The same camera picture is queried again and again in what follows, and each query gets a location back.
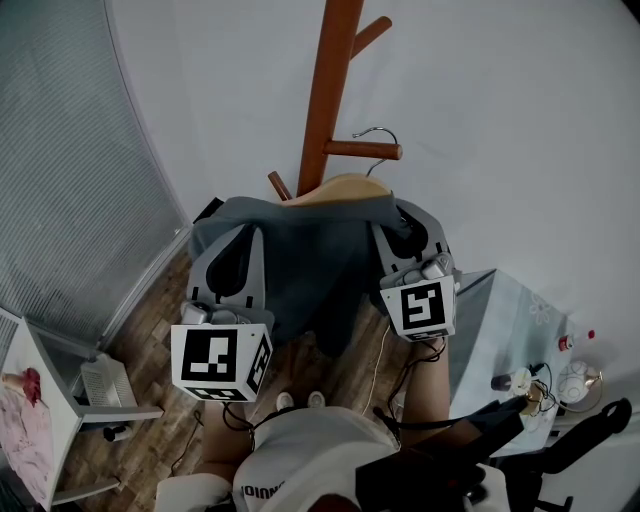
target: pink cloth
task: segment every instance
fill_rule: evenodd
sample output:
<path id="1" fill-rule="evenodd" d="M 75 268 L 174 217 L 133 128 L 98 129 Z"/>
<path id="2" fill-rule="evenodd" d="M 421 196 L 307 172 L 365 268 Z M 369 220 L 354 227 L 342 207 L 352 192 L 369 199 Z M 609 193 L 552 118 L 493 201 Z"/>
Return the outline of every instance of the pink cloth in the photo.
<path id="1" fill-rule="evenodd" d="M 53 478 L 53 436 L 49 408 L 5 388 L 0 395 L 0 445 L 9 464 L 33 498 L 43 506 L 49 501 Z"/>

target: wooden floor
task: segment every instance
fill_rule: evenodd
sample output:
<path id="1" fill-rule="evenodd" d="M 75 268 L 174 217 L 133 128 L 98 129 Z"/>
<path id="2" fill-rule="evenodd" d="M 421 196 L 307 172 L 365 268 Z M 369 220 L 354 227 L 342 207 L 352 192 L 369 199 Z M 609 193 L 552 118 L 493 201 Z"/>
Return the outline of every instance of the wooden floor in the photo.
<path id="1" fill-rule="evenodd" d="M 60 490 L 94 483 L 115 476 L 122 485 L 77 504 L 86 512 L 151 511 L 158 482 L 170 476 L 171 465 L 186 448 L 176 475 L 189 474 L 198 464 L 202 428 L 193 412 L 198 402 L 171 384 L 170 326 L 180 321 L 190 260 L 179 254 L 156 281 L 128 318 L 108 352 L 127 368 L 133 391 L 141 405 L 158 405 L 165 414 L 152 421 L 132 425 L 134 435 L 126 441 L 108 443 L 102 431 L 78 434 L 67 458 Z M 350 346 L 339 359 L 329 359 L 314 346 L 313 334 L 292 341 L 275 352 L 265 376 L 258 402 L 247 406 L 254 423 L 274 410 L 280 391 L 288 389 L 301 402 L 314 389 L 322 391 L 329 405 L 362 412 L 388 326 L 368 302 L 363 302 Z M 375 405 L 386 403 L 409 354 L 407 343 L 390 332 L 384 344 L 375 389 L 367 416 Z M 191 444 L 189 436 L 196 428 Z"/>

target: window blind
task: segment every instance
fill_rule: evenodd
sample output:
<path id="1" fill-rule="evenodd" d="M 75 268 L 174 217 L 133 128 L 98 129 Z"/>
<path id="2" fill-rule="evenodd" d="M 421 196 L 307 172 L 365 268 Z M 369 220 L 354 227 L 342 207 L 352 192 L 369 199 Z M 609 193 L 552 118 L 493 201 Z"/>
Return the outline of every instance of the window blind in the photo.
<path id="1" fill-rule="evenodd" d="M 0 48 L 0 307 L 95 341 L 184 221 L 101 0 L 0 1 Z"/>

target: white table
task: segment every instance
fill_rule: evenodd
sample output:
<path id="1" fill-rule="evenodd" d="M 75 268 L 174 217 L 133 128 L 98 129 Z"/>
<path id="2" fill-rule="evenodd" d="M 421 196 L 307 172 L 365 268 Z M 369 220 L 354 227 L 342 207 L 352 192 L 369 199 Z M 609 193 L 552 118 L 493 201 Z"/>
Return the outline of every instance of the white table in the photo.
<path id="1" fill-rule="evenodd" d="M 49 479 L 49 501 L 44 506 L 50 510 L 52 505 L 85 498 L 99 492 L 117 487 L 116 478 L 92 484 L 73 491 L 55 493 L 64 462 L 71 443 L 83 423 L 108 423 L 112 421 L 134 421 L 159 418 L 164 411 L 159 407 L 91 407 L 78 405 L 58 371 L 47 355 L 40 335 L 43 331 L 20 320 L 9 347 L 2 368 L 3 373 L 22 374 L 27 368 L 34 368 L 40 374 L 42 402 L 49 408 L 53 435 L 52 478 Z M 58 339 L 56 348 L 76 355 L 90 356 L 95 351 Z"/>
<path id="2" fill-rule="evenodd" d="M 449 343 L 452 418 L 471 414 L 493 400 L 506 401 L 507 393 L 491 389 L 492 377 L 541 362 L 551 368 L 551 391 L 557 396 L 560 372 L 571 360 L 571 350 L 561 352 L 557 344 L 558 337 L 575 330 L 566 315 L 503 272 L 477 282 L 487 274 L 464 275 L 461 283 L 461 290 L 467 291 L 458 297 L 456 335 Z M 539 376 L 549 384 L 546 368 Z M 494 456 L 544 448 L 557 409 L 536 418 L 521 416 L 525 431 Z"/>

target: wooden pole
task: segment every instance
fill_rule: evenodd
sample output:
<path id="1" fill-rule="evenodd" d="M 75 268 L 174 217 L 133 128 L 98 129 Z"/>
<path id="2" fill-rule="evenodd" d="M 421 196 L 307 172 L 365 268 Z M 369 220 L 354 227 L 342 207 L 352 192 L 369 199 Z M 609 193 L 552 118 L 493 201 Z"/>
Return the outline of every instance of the wooden pole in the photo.
<path id="1" fill-rule="evenodd" d="M 289 192 L 289 189 L 284 184 L 284 181 L 282 181 L 282 178 L 280 177 L 277 171 L 270 172 L 267 177 L 269 178 L 269 181 L 273 185 L 273 188 L 276 189 L 276 192 L 278 194 L 278 197 L 280 197 L 280 200 L 287 201 L 289 199 L 293 199 L 291 197 L 291 193 Z"/>
<path id="2" fill-rule="evenodd" d="M 376 21 L 370 23 L 356 35 L 353 41 L 351 58 L 353 59 L 367 46 L 378 39 L 382 34 L 391 28 L 391 20 L 386 16 L 380 16 Z"/>
<path id="3" fill-rule="evenodd" d="M 386 142 L 365 142 L 351 140 L 330 140 L 324 146 L 329 155 L 364 156 L 367 158 L 386 158 L 400 160 L 402 146 Z"/>
<path id="4" fill-rule="evenodd" d="M 324 146 L 333 137 L 338 120 L 363 3 L 364 0 L 326 2 L 309 98 L 298 196 L 311 192 L 322 183 L 327 165 Z"/>

